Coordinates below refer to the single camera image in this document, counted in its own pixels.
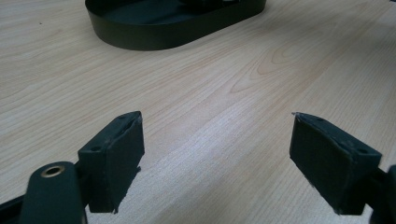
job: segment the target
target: light wood grain surface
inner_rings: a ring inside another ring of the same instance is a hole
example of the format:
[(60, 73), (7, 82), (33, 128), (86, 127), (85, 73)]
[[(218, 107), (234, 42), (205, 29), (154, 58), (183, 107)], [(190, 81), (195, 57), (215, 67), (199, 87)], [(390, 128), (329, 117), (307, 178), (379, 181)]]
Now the light wood grain surface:
[(146, 155), (116, 215), (90, 223), (368, 223), (339, 217), (290, 160), (291, 112), (396, 163), (396, 4), (268, 0), (185, 46), (118, 49), (83, 0), (0, 1), (0, 203), (140, 110)]

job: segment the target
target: table surface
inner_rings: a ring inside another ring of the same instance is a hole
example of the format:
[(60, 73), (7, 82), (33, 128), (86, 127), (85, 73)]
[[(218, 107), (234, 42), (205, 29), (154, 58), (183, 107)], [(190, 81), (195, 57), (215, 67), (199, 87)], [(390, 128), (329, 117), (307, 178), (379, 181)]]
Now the table surface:
[(396, 163), (396, 4), (269, 0), (160, 51), (100, 40), (82, 0), (0, 2), (0, 202), (140, 110), (146, 155), (120, 212), (90, 223), (368, 223), (337, 216), (290, 160), (291, 112)]

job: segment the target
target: dark green plastic piece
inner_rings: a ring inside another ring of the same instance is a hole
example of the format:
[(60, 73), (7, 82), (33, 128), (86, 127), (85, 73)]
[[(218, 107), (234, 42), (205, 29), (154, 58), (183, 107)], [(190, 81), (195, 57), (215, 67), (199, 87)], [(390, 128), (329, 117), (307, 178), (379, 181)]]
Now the dark green plastic piece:
[(290, 157), (335, 213), (361, 215), (379, 152), (325, 119), (295, 113)]
[(144, 154), (140, 112), (115, 118), (78, 151), (81, 188), (91, 212), (118, 212)]
[(73, 163), (58, 161), (36, 170), (21, 210), (20, 224), (87, 223)]

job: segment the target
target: black plastic base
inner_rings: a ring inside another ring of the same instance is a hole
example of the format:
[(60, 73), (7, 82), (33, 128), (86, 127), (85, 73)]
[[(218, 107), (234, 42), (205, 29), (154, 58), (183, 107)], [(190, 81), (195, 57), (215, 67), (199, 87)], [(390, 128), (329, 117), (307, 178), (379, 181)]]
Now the black plastic base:
[(87, 0), (96, 34), (123, 49), (158, 50), (187, 44), (259, 14), (265, 0), (244, 0), (214, 10), (178, 0)]

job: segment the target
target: small hole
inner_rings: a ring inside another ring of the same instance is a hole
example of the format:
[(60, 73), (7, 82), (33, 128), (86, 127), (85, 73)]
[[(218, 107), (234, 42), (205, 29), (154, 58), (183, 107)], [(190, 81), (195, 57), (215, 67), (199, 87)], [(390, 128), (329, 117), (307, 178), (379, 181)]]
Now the small hole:
[(53, 177), (56, 175), (61, 174), (64, 171), (64, 166), (51, 166), (50, 168), (47, 168), (43, 173), (41, 173), (41, 176), (49, 178)]
[(101, 147), (93, 147), (91, 148), (91, 151), (99, 151), (101, 149)]
[(364, 148), (358, 148), (358, 151), (359, 151), (359, 153), (363, 153), (363, 154), (368, 153), (368, 151)]
[(123, 128), (123, 129), (121, 130), (121, 132), (117, 135), (117, 137), (123, 135), (126, 131), (128, 131), (128, 130), (132, 127), (132, 124), (133, 124), (133, 123), (134, 123), (133, 120), (130, 121), (130, 122), (125, 126), (125, 128)]

